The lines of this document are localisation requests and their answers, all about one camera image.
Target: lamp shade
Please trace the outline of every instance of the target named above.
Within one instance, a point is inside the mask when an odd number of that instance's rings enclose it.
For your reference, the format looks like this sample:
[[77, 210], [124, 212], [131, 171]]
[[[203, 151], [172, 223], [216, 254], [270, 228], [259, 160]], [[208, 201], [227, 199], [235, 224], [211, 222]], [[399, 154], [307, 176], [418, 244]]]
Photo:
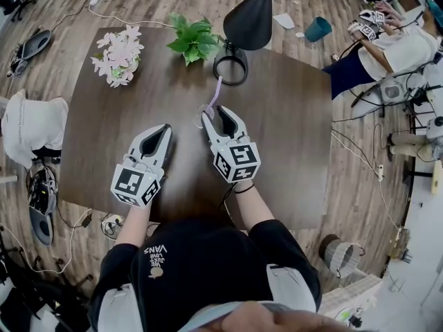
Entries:
[[223, 29], [238, 48], [263, 48], [272, 36], [272, 0], [243, 0], [226, 15]]

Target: wooden floor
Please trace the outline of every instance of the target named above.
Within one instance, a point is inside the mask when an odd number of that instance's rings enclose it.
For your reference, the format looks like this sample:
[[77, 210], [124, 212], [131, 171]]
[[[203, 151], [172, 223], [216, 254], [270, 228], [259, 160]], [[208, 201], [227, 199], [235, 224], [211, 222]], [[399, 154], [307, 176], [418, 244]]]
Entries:
[[[117, 15], [127, 21], [154, 20], [168, 22], [169, 12], [184, 14], [189, 19], [199, 19], [205, 15], [215, 25], [215, 31], [223, 33], [222, 22], [227, 12], [241, 0], [100, 0], [95, 7], [102, 15]], [[288, 12], [295, 22], [293, 30], [285, 30], [273, 22], [273, 37], [269, 48], [284, 53], [312, 66], [322, 68], [329, 64], [332, 53], [341, 53], [350, 43], [346, 26], [353, 20], [363, 5], [359, 0], [274, 0], [273, 13]], [[38, 26], [53, 28], [61, 18], [73, 14], [85, 4], [86, 0], [38, 0], [37, 4], [26, 9], [23, 21], [9, 23], [1, 34], [0, 96], [10, 98], [22, 88], [28, 90], [33, 100], [51, 100], [63, 97], [71, 101], [74, 86], [82, 66], [84, 56], [97, 28], [123, 26], [114, 19], [102, 19], [92, 15], [86, 8], [75, 17], [69, 17], [53, 32], [52, 44], [30, 62], [28, 70], [21, 77], [7, 79], [9, 57], [17, 42], [23, 41]], [[333, 27], [332, 34], [323, 41], [312, 44], [298, 39], [296, 32], [303, 31], [317, 16], [326, 18]], [[350, 117], [352, 95], [346, 93], [334, 101], [334, 119]], [[383, 140], [394, 130], [407, 129], [406, 116], [401, 107], [387, 109], [385, 120], [376, 113], [364, 120], [334, 123], [335, 129], [346, 134], [363, 148], [372, 159], [372, 135], [374, 125], [383, 127]], [[389, 163], [385, 151], [379, 147], [377, 130], [375, 144], [377, 161], [385, 166], [386, 180], [381, 184], [389, 213], [396, 222], [404, 215], [407, 202], [407, 188], [401, 183], [403, 158], [397, 157]], [[352, 145], [343, 139], [348, 146]], [[25, 246], [31, 258], [39, 254], [46, 269], [55, 269], [54, 257], [69, 259], [68, 229], [58, 216], [54, 218], [55, 238], [51, 248], [45, 248], [33, 239], [28, 218], [25, 177], [23, 167], [16, 165], [0, 150], [0, 176], [17, 174], [16, 184], [0, 185], [0, 221], [10, 228]], [[329, 178], [325, 198], [325, 215], [321, 227], [315, 230], [299, 230], [295, 236], [305, 249], [313, 265], [320, 271], [324, 291], [330, 291], [343, 284], [326, 269], [318, 258], [317, 251], [321, 239], [327, 234], [337, 234], [342, 240], [361, 244], [366, 255], [362, 257], [359, 268], [367, 273], [380, 275], [386, 260], [386, 248], [393, 226], [386, 216], [379, 191], [379, 183], [374, 174], [358, 158], [332, 139], [330, 152]], [[87, 208], [69, 203], [60, 203], [64, 217], [75, 223]], [[86, 228], [75, 231], [73, 238], [73, 260], [66, 269], [72, 282], [86, 274], [94, 276], [93, 282], [83, 286], [89, 295], [93, 283], [97, 282], [101, 259], [112, 242], [100, 231], [100, 219], [106, 213], [93, 212], [93, 221]], [[7, 245], [12, 238], [3, 234]]]

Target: dark wooden tabletop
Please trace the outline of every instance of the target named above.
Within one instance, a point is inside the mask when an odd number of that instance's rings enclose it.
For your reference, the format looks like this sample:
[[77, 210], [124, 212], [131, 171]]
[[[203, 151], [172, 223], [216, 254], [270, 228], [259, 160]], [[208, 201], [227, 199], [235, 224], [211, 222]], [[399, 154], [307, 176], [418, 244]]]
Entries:
[[[129, 206], [110, 192], [117, 163], [122, 163], [134, 136], [169, 123], [173, 151], [168, 176], [154, 199], [151, 220], [217, 215], [230, 187], [213, 167], [203, 129], [195, 127], [197, 108], [209, 103], [217, 80], [212, 60], [185, 66], [166, 44], [174, 31], [140, 28], [145, 49], [128, 86], [111, 89], [93, 72], [89, 49], [75, 85], [64, 135], [60, 174], [61, 199], [102, 212], [123, 214]], [[257, 143], [262, 165], [255, 185], [275, 217], [289, 229], [315, 228], [324, 214], [329, 164], [332, 101], [329, 75], [271, 50], [248, 52], [249, 76], [240, 86], [221, 87], [218, 104], [246, 123]], [[227, 201], [238, 226], [238, 207]]]

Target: green plant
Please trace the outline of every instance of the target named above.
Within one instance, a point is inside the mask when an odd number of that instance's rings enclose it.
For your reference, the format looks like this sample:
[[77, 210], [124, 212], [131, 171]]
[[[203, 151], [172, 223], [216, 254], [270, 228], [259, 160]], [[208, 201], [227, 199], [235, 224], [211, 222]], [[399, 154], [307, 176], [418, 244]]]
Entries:
[[207, 18], [188, 24], [183, 15], [170, 14], [177, 39], [167, 46], [174, 52], [182, 53], [186, 66], [198, 59], [208, 59], [208, 55], [219, 48], [218, 41], [224, 42], [219, 35], [211, 33], [212, 25]]

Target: black t-shirt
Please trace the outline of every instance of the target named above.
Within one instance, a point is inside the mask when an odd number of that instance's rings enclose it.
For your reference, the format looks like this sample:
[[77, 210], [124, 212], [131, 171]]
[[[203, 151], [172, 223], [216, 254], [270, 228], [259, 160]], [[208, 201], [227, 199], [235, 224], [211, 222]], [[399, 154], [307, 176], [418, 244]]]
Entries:
[[255, 225], [249, 236], [202, 219], [159, 227], [145, 245], [112, 248], [103, 259], [89, 317], [97, 329], [105, 293], [131, 282], [144, 331], [178, 331], [209, 304], [272, 300], [267, 264], [297, 269], [314, 296], [317, 271], [278, 220]]

